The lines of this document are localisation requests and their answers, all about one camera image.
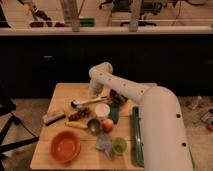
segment floor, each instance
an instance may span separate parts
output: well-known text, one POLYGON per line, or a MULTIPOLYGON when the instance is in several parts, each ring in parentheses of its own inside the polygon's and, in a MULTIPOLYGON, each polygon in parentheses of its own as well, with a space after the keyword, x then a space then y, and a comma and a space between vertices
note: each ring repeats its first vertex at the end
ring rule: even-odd
MULTIPOLYGON (((95 18, 96 27, 119 26, 121 21, 129 20, 131 14, 128 12, 111 13, 112 4, 104 5, 102 9, 98 6, 104 0, 77 0, 78 10, 81 18, 95 18)), ((213 0, 190 0, 196 3, 205 1, 204 5, 190 5, 185 1, 179 1, 175 8, 168 3, 158 15, 147 13, 143 18, 154 22, 158 26, 167 25, 209 25, 213 23, 213 0)), ((52 18, 53 23, 63 22, 63 14, 60 0, 51 0, 46 3, 43 0, 34 0, 40 10, 52 18)), ((3 9, 7 20, 12 28, 29 28, 33 21, 31 14, 26 15, 24 7, 16 0, 3 0, 3 9)))
MULTIPOLYGON (((182 108, 187 138, 195 161, 195 171, 213 171, 213 132, 206 129, 200 117, 208 109, 213 108, 209 97, 203 97, 198 108, 191 110, 186 104, 196 97, 179 97, 182 108)), ((46 113, 50 99, 13 99, 17 105, 14 112, 30 130, 39 135, 42 126, 42 116, 46 113)), ((0 119, 2 127, 9 115, 0 119)), ((30 138, 31 136, 21 126, 13 126, 4 144, 11 141, 30 138)), ((36 143, 5 153, 8 158, 3 160, 6 171, 30 171, 30 162, 36 143)))

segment red bowl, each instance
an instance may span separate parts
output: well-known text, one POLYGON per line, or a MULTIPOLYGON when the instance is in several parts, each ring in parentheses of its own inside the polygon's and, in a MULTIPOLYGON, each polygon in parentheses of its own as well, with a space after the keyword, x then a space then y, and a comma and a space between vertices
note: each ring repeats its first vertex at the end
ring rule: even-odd
POLYGON ((51 141, 50 153, 52 157, 65 163, 73 160, 80 152, 81 144, 78 136, 72 131, 62 131, 51 141))

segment small green bowl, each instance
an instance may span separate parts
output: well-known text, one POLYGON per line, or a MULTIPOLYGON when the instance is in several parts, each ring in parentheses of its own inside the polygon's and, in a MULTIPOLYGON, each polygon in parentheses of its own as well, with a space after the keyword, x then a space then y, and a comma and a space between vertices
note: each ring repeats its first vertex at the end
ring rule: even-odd
POLYGON ((112 140, 112 150, 115 154, 121 155, 127 149, 126 140, 121 137, 117 137, 112 140))

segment wire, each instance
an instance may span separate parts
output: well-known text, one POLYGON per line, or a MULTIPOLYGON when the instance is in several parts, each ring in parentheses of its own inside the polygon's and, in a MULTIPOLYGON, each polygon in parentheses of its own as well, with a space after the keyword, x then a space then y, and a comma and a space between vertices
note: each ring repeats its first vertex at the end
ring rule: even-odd
POLYGON ((34 137, 37 137, 35 134, 33 134, 24 124, 23 124, 23 122, 20 120, 20 124, 32 135, 32 136, 34 136, 34 137))
POLYGON ((173 21, 173 23, 171 24, 171 26, 173 26, 173 25, 176 23, 177 19, 178 19, 179 16, 180 16, 180 13, 181 13, 182 1, 179 1, 179 2, 180 2, 180 5, 179 5, 178 14, 177 14, 177 16, 175 17, 175 21, 173 21))

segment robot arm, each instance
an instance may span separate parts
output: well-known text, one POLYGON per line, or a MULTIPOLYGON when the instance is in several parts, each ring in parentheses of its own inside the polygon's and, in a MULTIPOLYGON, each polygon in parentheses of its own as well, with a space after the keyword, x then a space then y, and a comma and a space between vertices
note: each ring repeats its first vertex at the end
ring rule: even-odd
POLYGON ((97 95, 103 85, 139 104, 141 142, 146 171, 193 171, 177 97, 164 87, 148 87, 112 74, 110 63, 90 69, 90 91, 97 95))

